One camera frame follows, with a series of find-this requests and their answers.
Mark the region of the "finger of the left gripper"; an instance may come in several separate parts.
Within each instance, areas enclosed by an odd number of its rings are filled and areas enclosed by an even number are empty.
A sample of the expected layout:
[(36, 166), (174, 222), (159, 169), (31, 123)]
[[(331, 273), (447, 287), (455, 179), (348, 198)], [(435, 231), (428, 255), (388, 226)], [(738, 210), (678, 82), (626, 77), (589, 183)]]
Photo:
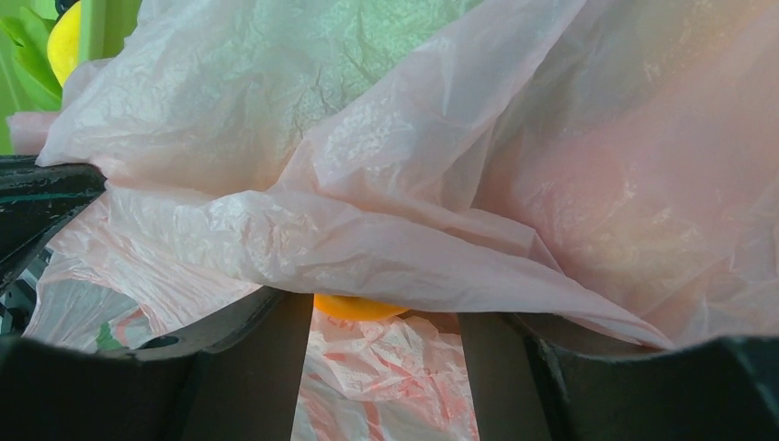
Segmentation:
[(105, 190), (89, 164), (36, 165), (33, 155), (1, 157), (1, 296), (49, 240)]

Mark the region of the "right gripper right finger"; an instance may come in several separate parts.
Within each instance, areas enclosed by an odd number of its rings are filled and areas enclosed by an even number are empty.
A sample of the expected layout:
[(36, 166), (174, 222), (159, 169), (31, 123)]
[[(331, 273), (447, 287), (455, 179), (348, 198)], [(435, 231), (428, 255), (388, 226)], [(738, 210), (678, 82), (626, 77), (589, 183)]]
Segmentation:
[(778, 341), (657, 351), (549, 314), (458, 315), (483, 440), (775, 440)]

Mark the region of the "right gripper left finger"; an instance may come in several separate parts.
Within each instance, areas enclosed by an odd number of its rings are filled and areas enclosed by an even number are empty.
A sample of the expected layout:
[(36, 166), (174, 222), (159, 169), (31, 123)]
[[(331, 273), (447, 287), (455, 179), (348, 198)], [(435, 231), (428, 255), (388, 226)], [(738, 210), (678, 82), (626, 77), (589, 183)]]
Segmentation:
[(288, 440), (312, 300), (261, 288), (134, 350), (1, 339), (4, 440)]

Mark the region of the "fake orange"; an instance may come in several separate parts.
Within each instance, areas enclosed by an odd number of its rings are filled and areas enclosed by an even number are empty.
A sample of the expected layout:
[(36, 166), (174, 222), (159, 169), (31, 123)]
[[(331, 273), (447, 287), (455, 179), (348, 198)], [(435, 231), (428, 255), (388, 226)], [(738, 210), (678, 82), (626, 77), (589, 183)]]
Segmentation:
[(319, 293), (313, 295), (313, 306), (334, 318), (359, 322), (386, 320), (409, 310), (374, 300)]

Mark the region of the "pink plastic bag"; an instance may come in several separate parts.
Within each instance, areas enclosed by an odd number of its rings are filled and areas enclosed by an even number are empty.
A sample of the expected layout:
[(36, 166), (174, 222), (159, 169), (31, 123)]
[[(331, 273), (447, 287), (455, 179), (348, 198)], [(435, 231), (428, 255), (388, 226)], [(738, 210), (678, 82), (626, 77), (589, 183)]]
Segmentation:
[(461, 313), (778, 341), (775, 1), (144, 1), (9, 124), (106, 179), (21, 337), (134, 350), (308, 295), (292, 434), (481, 439)]

